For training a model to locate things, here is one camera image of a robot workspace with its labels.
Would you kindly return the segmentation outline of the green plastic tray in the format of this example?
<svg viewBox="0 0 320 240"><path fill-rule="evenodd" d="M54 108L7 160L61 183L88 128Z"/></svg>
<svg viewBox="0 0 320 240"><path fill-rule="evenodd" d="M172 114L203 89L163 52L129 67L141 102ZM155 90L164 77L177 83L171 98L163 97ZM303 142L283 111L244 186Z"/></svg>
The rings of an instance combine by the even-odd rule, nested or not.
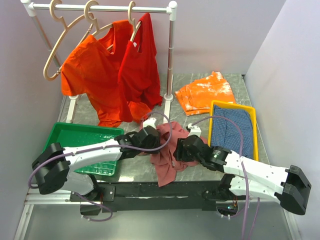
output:
<svg viewBox="0 0 320 240"><path fill-rule="evenodd" d="M62 147L82 147L112 140L119 135L123 135L124 132L122 128L118 127L57 122L53 125L44 148L46 149L52 143L60 143ZM103 161L78 168L75 172L111 177L115 174L116 168L116 162Z"/></svg>

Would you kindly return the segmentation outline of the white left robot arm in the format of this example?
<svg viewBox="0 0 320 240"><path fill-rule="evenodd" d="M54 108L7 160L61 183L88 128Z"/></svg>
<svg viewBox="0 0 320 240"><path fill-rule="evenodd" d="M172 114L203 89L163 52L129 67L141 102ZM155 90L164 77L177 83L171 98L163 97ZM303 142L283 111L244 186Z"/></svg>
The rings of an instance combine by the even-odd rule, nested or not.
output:
<svg viewBox="0 0 320 240"><path fill-rule="evenodd" d="M32 177L42 195L67 190L94 201L100 194L96 180L76 170L104 161L132 159L142 152L156 153L159 149L160 134L150 125L91 145L62 147L58 142L52 143L32 163Z"/></svg>

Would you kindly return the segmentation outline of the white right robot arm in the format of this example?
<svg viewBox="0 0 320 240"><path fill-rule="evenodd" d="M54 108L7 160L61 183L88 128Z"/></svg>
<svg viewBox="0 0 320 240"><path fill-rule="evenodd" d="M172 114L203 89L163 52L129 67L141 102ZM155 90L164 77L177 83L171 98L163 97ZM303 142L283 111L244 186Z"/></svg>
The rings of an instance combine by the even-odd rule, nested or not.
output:
<svg viewBox="0 0 320 240"><path fill-rule="evenodd" d="M306 213L312 185L298 166L252 160L221 146L210 147L196 135L179 138L173 156L178 162L198 162L224 174L216 187L204 191L206 199L227 201L248 195L276 202L296 215Z"/></svg>

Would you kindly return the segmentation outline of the dusty pink t shirt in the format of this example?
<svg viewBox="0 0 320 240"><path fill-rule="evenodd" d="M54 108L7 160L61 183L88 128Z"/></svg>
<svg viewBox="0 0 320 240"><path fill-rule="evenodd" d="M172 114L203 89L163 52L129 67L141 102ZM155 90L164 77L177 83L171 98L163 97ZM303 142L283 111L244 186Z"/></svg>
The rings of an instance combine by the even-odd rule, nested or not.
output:
<svg viewBox="0 0 320 240"><path fill-rule="evenodd" d="M172 121L171 125L172 136L168 144L159 153L150 155L150 162L155 167L159 187L173 182L176 179L177 172L182 172L187 167L194 167L199 164L197 161L176 161L173 153L176 150L178 138L186 138L189 132L176 121Z"/></svg>

